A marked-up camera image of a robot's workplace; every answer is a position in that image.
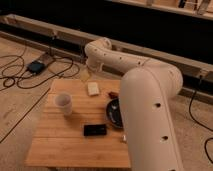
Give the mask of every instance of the smartphone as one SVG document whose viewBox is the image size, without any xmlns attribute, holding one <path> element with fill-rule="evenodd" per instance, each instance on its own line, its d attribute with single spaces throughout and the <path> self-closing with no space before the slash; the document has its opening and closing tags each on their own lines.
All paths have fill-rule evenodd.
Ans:
<svg viewBox="0 0 213 171">
<path fill-rule="evenodd" d="M 106 124 L 84 125 L 84 136 L 97 136 L 106 134 Z"/>
</svg>

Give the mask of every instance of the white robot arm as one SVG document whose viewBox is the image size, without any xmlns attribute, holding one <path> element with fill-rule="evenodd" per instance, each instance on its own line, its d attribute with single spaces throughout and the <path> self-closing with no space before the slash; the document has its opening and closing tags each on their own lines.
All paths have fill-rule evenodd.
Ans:
<svg viewBox="0 0 213 171">
<path fill-rule="evenodd" d="M 91 70 L 104 64 L 125 73 L 119 103 L 132 170 L 183 171 L 168 106 L 182 88 L 181 72 L 159 60 L 113 51 L 107 38 L 88 43 L 85 52 Z"/>
</svg>

